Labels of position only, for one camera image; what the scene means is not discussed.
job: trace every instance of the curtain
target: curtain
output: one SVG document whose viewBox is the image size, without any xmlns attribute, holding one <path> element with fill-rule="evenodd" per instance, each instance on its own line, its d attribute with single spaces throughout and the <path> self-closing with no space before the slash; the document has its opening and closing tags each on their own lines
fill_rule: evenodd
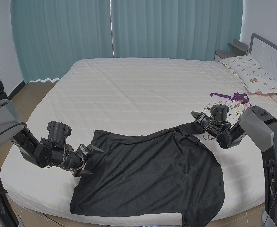
<svg viewBox="0 0 277 227">
<path fill-rule="evenodd" d="M 113 56 L 109 0 L 11 0 L 11 19 L 25 83 Z"/>
<path fill-rule="evenodd" d="M 243 0 L 111 0 L 115 57 L 213 61 L 239 39 Z"/>
</svg>

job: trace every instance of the tiled floor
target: tiled floor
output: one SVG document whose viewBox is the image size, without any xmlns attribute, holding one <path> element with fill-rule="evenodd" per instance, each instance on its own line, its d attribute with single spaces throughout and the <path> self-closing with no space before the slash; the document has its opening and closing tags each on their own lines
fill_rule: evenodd
<svg viewBox="0 0 277 227">
<path fill-rule="evenodd" d="M 12 99 L 16 107 L 19 109 L 23 117 L 28 120 L 29 116 L 43 99 L 43 97 L 49 92 L 49 90 L 55 85 L 47 81 L 45 83 L 29 83 L 25 85 L 20 92 Z M 8 155 L 12 143 L 9 141 L 0 148 L 0 167 L 2 166 L 5 158 Z M 87 223 L 75 222 L 69 219 L 60 218 L 49 215 L 50 218 L 56 222 L 47 219 L 42 213 L 28 210 L 21 206 L 18 206 L 13 201 L 9 200 L 12 208 L 21 216 L 21 219 L 25 227 L 58 227 L 56 222 L 65 227 L 99 227 L 100 225 L 92 225 Z M 244 211 L 240 214 L 234 215 L 229 218 L 220 219 L 210 222 L 206 227 L 260 227 L 261 211 L 264 204 L 254 207 L 250 210 Z"/>
</svg>

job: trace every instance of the pillow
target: pillow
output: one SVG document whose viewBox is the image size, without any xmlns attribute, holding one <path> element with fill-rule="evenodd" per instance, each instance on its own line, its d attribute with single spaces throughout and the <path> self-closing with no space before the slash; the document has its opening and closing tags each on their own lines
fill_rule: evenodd
<svg viewBox="0 0 277 227">
<path fill-rule="evenodd" d="M 242 84 L 251 93 L 277 93 L 277 82 L 252 55 L 230 57 L 220 61 L 239 77 Z"/>
</svg>

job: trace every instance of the white wall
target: white wall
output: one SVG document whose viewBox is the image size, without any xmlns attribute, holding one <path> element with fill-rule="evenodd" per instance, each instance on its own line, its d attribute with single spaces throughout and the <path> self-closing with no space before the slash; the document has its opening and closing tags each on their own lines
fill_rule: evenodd
<svg viewBox="0 0 277 227">
<path fill-rule="evenodd" d="M 23 81 L 12 40 L 10 0 L 0 0 L 0 77 L 7 95 Z"/>
<path fill-rule="evenodd" d="M 240 41 L 250 46 L 252 33 L 277 45 L 277 0 L 244 0 Z"/>
</svg>

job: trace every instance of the purple strap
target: purple strap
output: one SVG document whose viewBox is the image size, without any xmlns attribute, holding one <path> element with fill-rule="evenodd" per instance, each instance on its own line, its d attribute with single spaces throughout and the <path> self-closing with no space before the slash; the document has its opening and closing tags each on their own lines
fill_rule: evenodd
<svg viewBox="0 0 277 227">
<path fill-rule="evenodd" d="M 219 97 L 225 97 L 229 100 L 231 100 L 231 96 L 228 96 L 228 95 L 225 95 L 225 94 L 219 94 L 219 93 L 211 93 L 210 96 L 213 96 L 213 95 L 216 95 L 216 96 L 219 96 Z"/>
<path fill-rule="evenodd" d="M 213 96 L 213 95 L 216 95 L 216 96 L 219 96 L 219 97 L 225 97 L 225 98 L 227 98 L 231 101 L 233 101 L 233 100 L 235 100 L 235 101 L 242 100 L 243 104 L 249 102 L 249 98 L 248 98 L 246 93 L 242 93 L 242 94 L 240 94 L 239 92 L 234 93 L 233 98 L 231 98 L 231 96 L 228 96 L 228 95 L 225 95 L 225 94 L 219 94 L 219 93 L 211 93 L 210 94 L 210 96 Z"/>
</svg>

